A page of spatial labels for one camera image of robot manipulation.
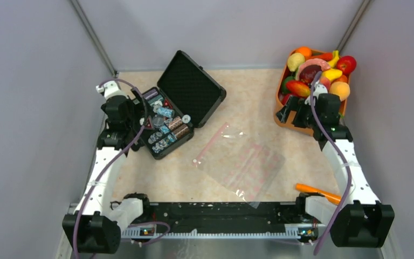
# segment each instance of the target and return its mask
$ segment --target beige tabletop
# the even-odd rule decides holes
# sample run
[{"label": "beige tabletop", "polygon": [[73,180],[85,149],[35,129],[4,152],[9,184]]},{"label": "beige tabletop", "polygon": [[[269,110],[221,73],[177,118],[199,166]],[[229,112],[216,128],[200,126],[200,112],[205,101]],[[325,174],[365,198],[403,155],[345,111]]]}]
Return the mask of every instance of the beige tabletop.
[{"label": "beige tabletop", "polygon": [[[155,202],[242,201],[231,189],[209,174],[221,165],[210,164],[205,170],[193,166],[193,159],[228,122],[248,136],[278,152],[282,166],[261,201],[294,201],[299,192],[296,183],[304,183],[339,194],[333,171],[320,152],[318,143],[307,135],[281,128],[272,113],[275,89],[282,69],[210,70],[207,73],[227,91],[227,97],[194,137],[162,160],[155,160],[146,148],[129,152],[116,182],[113,200],[128,193],[145,193]],[[126,72],[120,78],[140,91],[156,86],[162,71]]]}]

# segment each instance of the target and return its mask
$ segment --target orange stick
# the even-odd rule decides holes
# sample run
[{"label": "orange stick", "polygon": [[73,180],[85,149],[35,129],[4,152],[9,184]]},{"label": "orange stick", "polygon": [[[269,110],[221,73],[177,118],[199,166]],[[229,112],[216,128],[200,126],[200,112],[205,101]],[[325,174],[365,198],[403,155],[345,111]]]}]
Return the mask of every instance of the orange stick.
[{"label": "orange stick", "polygon": [[339,205],[340,203],[340,196],[329,193],[329,192],[325,192],[324,190],[320,190],[320,189],[317,189],[317,188],[314,188],[308,185],[297,183],[296,190],[302,193],[319,193],[319,194],[322,194],[324,197],[328,199],[328,201],[330,201],[331,203],[335,205]]}]

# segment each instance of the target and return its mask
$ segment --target case lid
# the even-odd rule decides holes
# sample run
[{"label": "case lid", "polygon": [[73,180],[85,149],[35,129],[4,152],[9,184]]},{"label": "case lid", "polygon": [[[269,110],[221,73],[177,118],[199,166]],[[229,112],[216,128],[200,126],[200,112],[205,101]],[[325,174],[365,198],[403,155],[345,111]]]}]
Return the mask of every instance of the case lid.
[{"label": "case lid", "polygon": [[219,105],[223,88],[185,52],[179,50],[157,83],[180,109],[191,116],[194,127],[203,123]]}]

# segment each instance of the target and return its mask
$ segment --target plastic bag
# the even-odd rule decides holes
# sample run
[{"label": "plastic bag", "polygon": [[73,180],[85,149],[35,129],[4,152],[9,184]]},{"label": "plastic bag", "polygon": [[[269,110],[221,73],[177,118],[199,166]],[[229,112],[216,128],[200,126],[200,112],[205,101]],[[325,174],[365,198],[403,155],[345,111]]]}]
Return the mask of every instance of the plastic bag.
[{"label": "plastic bag", "polygon": [[283,156],[225,123],[192,163],[253,208],[283,166]]}]

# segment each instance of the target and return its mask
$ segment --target black case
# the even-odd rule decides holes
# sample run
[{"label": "black case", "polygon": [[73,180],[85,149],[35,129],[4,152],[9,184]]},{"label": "black case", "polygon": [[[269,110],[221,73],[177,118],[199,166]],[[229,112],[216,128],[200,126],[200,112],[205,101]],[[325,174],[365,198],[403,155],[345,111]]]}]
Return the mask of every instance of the black case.
[{"label": "black case", "polygon": [[[152,149],[155,143],[148,143],[149,137],[158,129],[145,129],[143,131],[138,144],[133,147],[133,150],[136,151],[139,147],[146,146],[155,159],[162,159],[190,140],[194,136],[194,128],[204,126],[220,103],[226,98],[226,90],[181,50],[175,53],[172,61],[158,80],[157,87],[153,87],[143,94],[145,95],[153,89],[159,91],[172,104],[172,109],[176,113],[174,118],[177,116],[183,117],[185,114],[191,116],[191,121],[187,124],[189,133],[177,139],[159,153],[155,153]],[[158,141],[164,139],[167,135],[165,134]]]}]

